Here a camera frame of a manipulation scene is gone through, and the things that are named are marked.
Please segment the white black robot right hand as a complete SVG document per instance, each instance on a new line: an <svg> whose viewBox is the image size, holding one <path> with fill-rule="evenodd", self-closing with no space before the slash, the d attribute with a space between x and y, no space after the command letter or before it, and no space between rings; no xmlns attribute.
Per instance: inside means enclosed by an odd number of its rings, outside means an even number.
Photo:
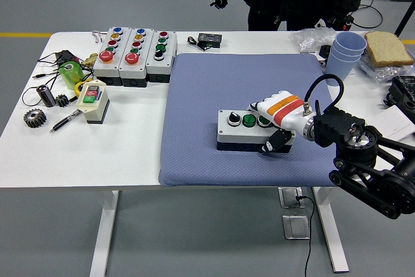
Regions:
<svg viewBox="0 0 415 277"><path fill-rule="evenodd" d="M314 141L314 121L316 115L309 103L288 91L279 91L261 102L253 102L249 110L256 111L278 129L258 150L264 154L279 152L291 139L292 132L308 141Z"/></svg>

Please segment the person's left gloved hand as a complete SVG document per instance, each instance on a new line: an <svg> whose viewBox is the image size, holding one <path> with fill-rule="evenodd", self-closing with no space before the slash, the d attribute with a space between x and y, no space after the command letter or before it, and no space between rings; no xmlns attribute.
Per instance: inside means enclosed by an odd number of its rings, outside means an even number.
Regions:
<svg viewBox="0 0 415 277"><path fill-rule="evenodd" d="M329 19L320 19L315 25L314 28L319 29L322 27L328 27L334 29L335 31L349 31L354 18L351 14L348 14L344 17L331 17Z"/></svg>

